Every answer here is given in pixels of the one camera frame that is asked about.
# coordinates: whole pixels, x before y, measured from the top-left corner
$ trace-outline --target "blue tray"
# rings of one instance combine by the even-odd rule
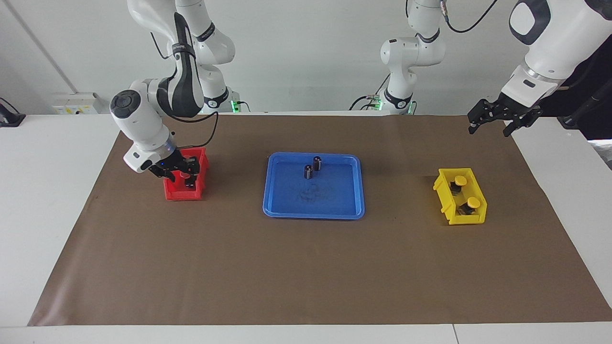
[[[304,178],[313,158],[321,171]],[[354,155],[278,152],[268,161],[264,213],[293,219],[359,220],[365,214],[361,164]]]

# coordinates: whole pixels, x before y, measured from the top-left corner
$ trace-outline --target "small metallic cylinder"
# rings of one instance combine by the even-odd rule
[[[312,179],[312,166],[311,165],[306,165],[306,167],[304,167],[304,178]]]
[[[315,157],[312,161],[312,166],[315,169],[315,171],[321,171],[321,163],[323,161],[321,160],[321,157]]]

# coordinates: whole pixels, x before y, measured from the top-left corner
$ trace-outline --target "white wall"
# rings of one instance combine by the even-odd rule
[[[125,0],[3,1],[16,8],[80,92],[108,101],[135,79],[166,77],[174,70],[132,20]],[[451,22],[465,28],[489,3],[449,1]],[[442,27],[446,59],[416,69],[419,113],[465,113],[480,98],[497,96],[526,52],[508,29],[514,4],[499,1],[467,34]],[[217,27],[236,43],[235,60],[220,66],[225,80],[253,111],[345,110],[387,75],[379,57],[383,41],[414,35],[404,0],[207,0],[206,5]],[[27,35],[17,22],[5,20],[10,15],[0,6],[0,77],[21,79],[0,83],[0,95],[24,111],[48,109],[50,95],[68,92],[67,86],[49,63],[35,58]]]

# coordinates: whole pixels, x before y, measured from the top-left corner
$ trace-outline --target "yellow cap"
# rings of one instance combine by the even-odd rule
[[[476,198],[476,197],[468,198],[468,207],[470,207],[472,209],[480,208],[480,200],[478,198]]]
[[[455,177],[455,185],[466,186],[467,184],[468,184],[468,180],[464,176]]]

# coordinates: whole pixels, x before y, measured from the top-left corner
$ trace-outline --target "bottle with yellow cap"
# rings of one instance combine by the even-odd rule
[[[468,179],[464,176],[456,176],[455,179],[450,182],[450,192],[453,196],[457,196],[461,193],[461,188],[468,184]]]
[[[482,204],[480,203],[480,200],[478,198],[470,197],[464,205],[457,208],[457,211],[461,215],[472,215],[476,211],[476,209],[480,208],[481,205]]]

